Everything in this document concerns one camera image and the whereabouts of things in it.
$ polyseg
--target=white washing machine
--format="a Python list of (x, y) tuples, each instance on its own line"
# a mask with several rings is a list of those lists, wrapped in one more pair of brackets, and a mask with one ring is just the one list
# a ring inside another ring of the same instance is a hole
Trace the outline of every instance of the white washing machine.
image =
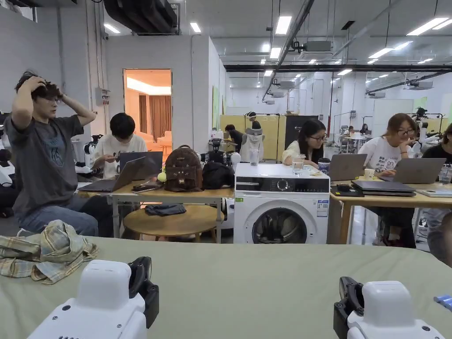
[(282, 164), (238, 164), (234, 243), (326, 244), (330, 178)]

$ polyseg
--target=white t-shirt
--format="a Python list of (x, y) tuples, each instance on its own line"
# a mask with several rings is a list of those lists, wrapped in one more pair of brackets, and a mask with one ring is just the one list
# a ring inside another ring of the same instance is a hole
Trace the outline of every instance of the white t-shirt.
[(292, 141), (292, 143), (287, 147), (287, 149), (282, 153), (281, 161), (284, 164), (288, 157), (294, 158), (300, 154), (300, 144), (298, 144), (298, 140)]
[[(96, 150), (94, 151), (94, 161), (99, 159), (101, 156), (110, 154), (118, 156), (119, 153), (124, 152), (147, 152), (146, 142), (142, 137), (134, 134), (129, 143), (122, 144), (111, 134), (104, 135), (99, 139), (96, 145)], [(117, 172), (119, 163), (114, 161), (112, 163), (105, 162), (104, 164), (104, 178), (112, 178)]]
[(399, 147), (392, 147), (386, 137), (373, 138), (366, 142), (360, 149), (359, 154), (367, 154), (364, 166), (372, 168), (376, 173), (392, 170), (402, 159)]

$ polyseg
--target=hair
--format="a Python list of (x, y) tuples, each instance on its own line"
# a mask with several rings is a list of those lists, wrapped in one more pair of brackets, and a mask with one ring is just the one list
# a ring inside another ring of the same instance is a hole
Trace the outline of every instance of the hair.
[(366, 133), (366, 131), (368, 131), (369, 130), (369, 127), (367, 127), (367, 124), (366, 123), (364, 123), (363, 124), (363, 127), (361, 127), (361, 130), (359, 131), (360, 133)]
[(405, 113), (394, 114), (388, 121), (388, 127), (386, 128), (386, 133), (382, 137), (386, 137), (391, 134), (396, 134), (399, 131), (400, 126), (404, 121), (407, 121), (414, 131), (417, 131), (417, 125), (414, 120)]
[(452, 123), (446, 128), (443, 135), (443, 143), (447, 144), (450, 140), (447, 137), (448, 134), (452, 134)]
[[(303, 124), (300, 132), (298, 133), (298, 145), (300, 147), (301, 154), (308, 156), (309, 146), (306, 138), (313, 136), (321, 130), (326, 130), (326, 128), (325, 125), (319, 120), (310, 119)], [(311, 161), (317, 164), (320, 158), (323, 158), (323, 145), (319, 149), (312, 150)]]
[(118, 113), (110, 120), (110, 129), (114, 137), (126, 140), (135, 131), (135, 121), (130, 115)]
[[(19, 82), (17, 83), (16, 87), (14, 87), (14, 89), (16, 90), (16, 93), (19, 91), (19, 88), (22, 87), (22, 85), (24, 84), (24, 82), (26, 82), (28, 79), (30, 79), (31, 77), (39, 77), (36, 73), (34, 73), (33, 71), (25, 71), (22, 76), (19, 79)], [(46, 99), (54, 99), (54, 98), (61, 98), (61, 93), (58, 90), (57, 85), (52, 84), (50, 81), (46, 81), (46, 86), (41, 86), (36, 88), (32, 93), (31, 93), (31, 98), (33, 99), (33, 101), (36, 101), (36, 98), (46, 98)]]

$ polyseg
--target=plaid shirt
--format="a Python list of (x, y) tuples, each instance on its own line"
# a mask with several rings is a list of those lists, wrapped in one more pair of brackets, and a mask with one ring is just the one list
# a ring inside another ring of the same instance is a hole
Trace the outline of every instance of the plaid shirt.
[(54, 284), (74, 272), (84, 261), (93, 260), (99, 249), (71, 225), (50, 222), (41, 234), (27, 237), (0, 236), (0, 275), (30, 277)]

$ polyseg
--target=black bag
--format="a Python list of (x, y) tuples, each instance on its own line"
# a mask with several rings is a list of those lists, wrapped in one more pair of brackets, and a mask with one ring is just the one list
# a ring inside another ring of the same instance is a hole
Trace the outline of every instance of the black bag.
[(202, 188), (220, 189), (223, 186), (234, 186), (234, 170), (213, 161), (205, 164), (202, 169)]
[(19, 196), (19, 191), (13, 186), (0, 185), (0, 218), (9, 218), (13, 216), (13, 205)]

